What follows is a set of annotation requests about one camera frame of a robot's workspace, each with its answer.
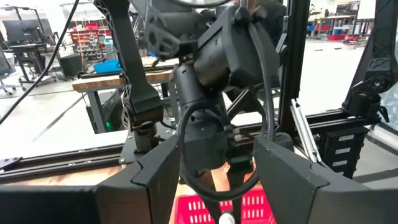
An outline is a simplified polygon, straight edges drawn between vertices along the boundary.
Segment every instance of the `computer monitor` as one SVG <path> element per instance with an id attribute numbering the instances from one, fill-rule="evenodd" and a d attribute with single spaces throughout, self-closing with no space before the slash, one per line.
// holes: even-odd
<path id="1" fill-rule="evenodd" d="M 7 38 L 10 41 L 41 39 L 40 29 L 36 21 L 4 22 Z"/>
<path id="2" fill-rule="evenodd" d="M 4 52 L 0 48 L 0 75 L 12 72 L 12 67 L 9 64 Z"/>

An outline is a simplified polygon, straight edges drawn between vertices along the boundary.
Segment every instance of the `gray floor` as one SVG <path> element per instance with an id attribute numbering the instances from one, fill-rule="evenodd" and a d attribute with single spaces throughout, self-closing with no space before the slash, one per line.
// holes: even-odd
<path id="1" fill-rule="evenodd" d="M 306 114 L 341 106 L 362 51 L 363 48 L 353 49 L 341 43 L 307 42 L 300 92 L 300 102 Z M 17 83 L 18 76 L 16 73 L 4 82 Z M 0 116 L 22 94 L 22 90 L 17 90 L 13 97 L 8 97 L 0 92 Z M 0 126 L 0 158 L 98 147 L 122 143 L 126 138 L 125 131 L 95 135 L 85 111 L 85 102 L 81 100 L 82 95 L 72 91 L 70 82 L 48 82 L 34 89 L 31 95 Z M 253 123 L 259 119 L 258 115 L 241 116 L 234 122 Z M 356 175 L 364 176 L 396 168 L 398 157 L 366 142 Z M 387 181 L 388 184 L 368 182 L 367 185 L 398 186 L 398 177 L 393 179 L 393 182 Z"/>

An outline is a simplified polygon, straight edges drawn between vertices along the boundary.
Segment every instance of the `table leg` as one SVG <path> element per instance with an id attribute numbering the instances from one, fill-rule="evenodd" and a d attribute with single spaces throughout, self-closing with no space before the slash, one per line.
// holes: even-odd
<path id="1" fill-rule="evenodd" d="M 30 80 L 29 76 L 27 75 L 26 70 L 25 70 L 25 68 L 24 68 L 24 64 L 23 64 L 22 61 L 19 59 L 19 56 L 18 56 L 18 55 L 16 55 L 16 58 L 17 58 L 17 61 L 18 61 L 19 66 L 20 66 L 20 68 L 21 68 L 21 70 L 22 70 L 22 74 L 24 75 L 24 78 L 25 78 L 25 80 L 26 80 L 26 81 L 19 80 L 19 83 L 33 83 L 33 81 Z"/>
<path id="2" fill-rule="evenodd" d="M 41 54 L 39 52 L 35 52 L 35 59 L 36 59 L 36 63 L 37 63 L 37 68 L 39 69 L 38 72 L 39 72 L 39 74 L 41 74 L 45 69 L 45 64 L 42 61 Z"/>
<path id="3" fill-rule="evenodd" d="M 169 91 L 167 89 L 167 84 L 162 83 L 162 84 L 160 84 L 160 87 L 162 87 L 162 96 L 163 96 L 163 98 L 169 97 Z"/>
<path id="4" fill-rule="evenodd" d="M 94 122 L 99 133 L 106 132 L 106 125 L 102 115 L 102 105 L 97 91 L 87 93 L 88 100 L 90 101 L 91 112 L 93 113 Z"/>

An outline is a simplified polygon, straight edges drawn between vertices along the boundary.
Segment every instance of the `workbench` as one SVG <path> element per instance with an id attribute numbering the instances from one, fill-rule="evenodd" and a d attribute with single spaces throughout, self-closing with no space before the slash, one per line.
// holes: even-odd
<path id="1" fill-rule="evenodd" d="M 167 83 L 171 70 L 162 72 L 151 72 L 147 73 L 147 81 L 151 84 L 155 83 Z M 103 119 L 101 102 L 98 96 L 100 90 L 110 90 L 124 88 L 124 79 L 119 75 L 113 75 L 109 77 L 98 77 L 98 78 L 86 78 L 79 79 L 72 83 L 73 90 L 79 93 L 87 93 L 90 101 L 91 109 L 94 116 L 94 121 L 98 128 L 99 133 L 106 132 L 106 124 Z"/>

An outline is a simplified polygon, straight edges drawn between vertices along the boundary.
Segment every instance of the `blue storage bin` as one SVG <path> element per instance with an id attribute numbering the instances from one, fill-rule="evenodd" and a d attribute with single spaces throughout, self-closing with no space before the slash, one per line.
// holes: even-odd
<path id="1" fill-rule="evenodd" d="M 121 72 L 119 60 L 107 60 L 106 62 L 97 63 L 94 65 L 94 71 L 100 73 L 114 73 Z"/>
<path id="2" fill-rule="evenodd" d="M 338 35 L 338 34 L 343 34 L 344 33 L 344 30 L 343 29 L 335 29 L 334 31 L 333 31 L 333 35 Z"/>

